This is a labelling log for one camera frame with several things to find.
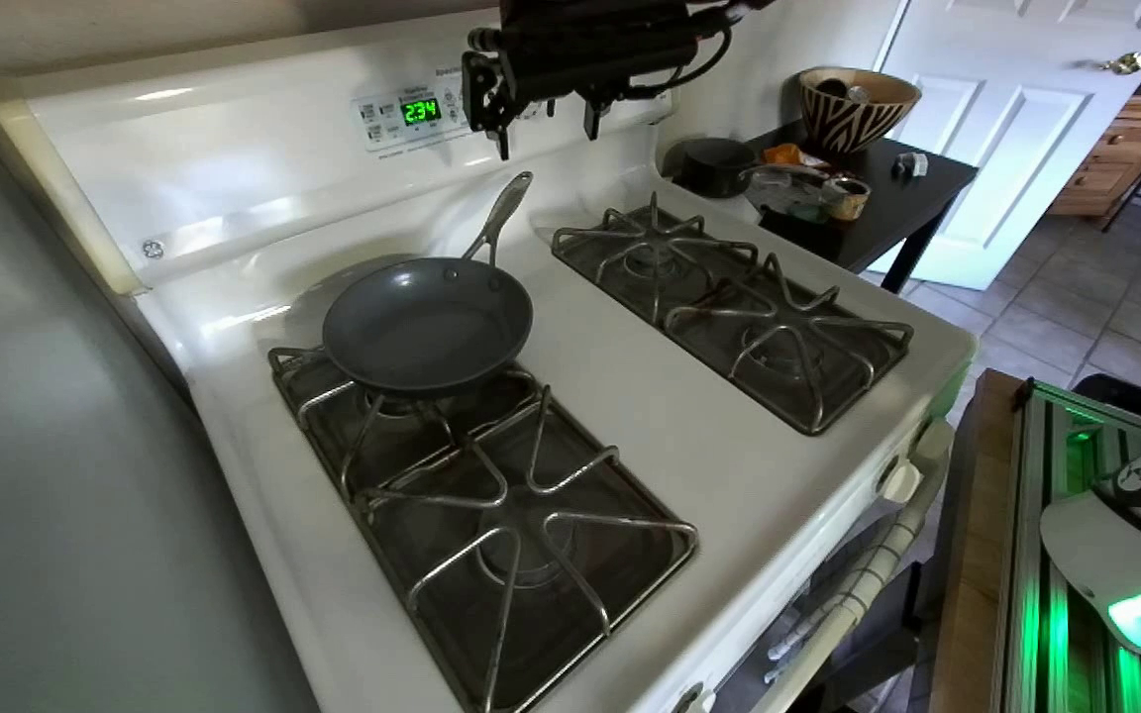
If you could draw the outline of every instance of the digital clock display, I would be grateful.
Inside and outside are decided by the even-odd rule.
[[[424,123],[445,120],[445,108],[440,98],[424,96],[424,98],[405,98],[401,115],[405,115],[405,125],[424,125]]]

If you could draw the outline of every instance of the burner grate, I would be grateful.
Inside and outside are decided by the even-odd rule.
[[[462,709],[532,709],[696,549],[524,367],[394,403],[321,354],[271,360]]]
[[[696,288],[663,268],[619,268],[637,251],[696,261],[685,268]],[[708,239],[703,216],[668,216],[654,197],[635,215],[606,210],[602,224],[557,231],[553,259],[803,436],[828,430],[909,358],[909,323],[864,319],[837,306],[840,288],[808,293],[774,253]]]

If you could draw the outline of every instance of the white door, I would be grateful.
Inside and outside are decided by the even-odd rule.
[[[990,285],[1136,91],[1141,0],[910,0],[884,72],[922,103],[895,138],[980,166],[917,276]]]

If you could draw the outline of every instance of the floor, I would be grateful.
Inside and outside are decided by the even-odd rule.
[[[917,282],[902,298],[973,333],[964,401],[984,367],[1064,389],[1091,372],[1141,384],[1141,207],[1111,234],[1045,216],[984,293]]]

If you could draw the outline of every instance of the kitchen counter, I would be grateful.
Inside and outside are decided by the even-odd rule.
[[[1079,174],[1055,197],[1049,215],[1113,223],[1141,189],[1141,87],[1113,125],[1093,144]]]

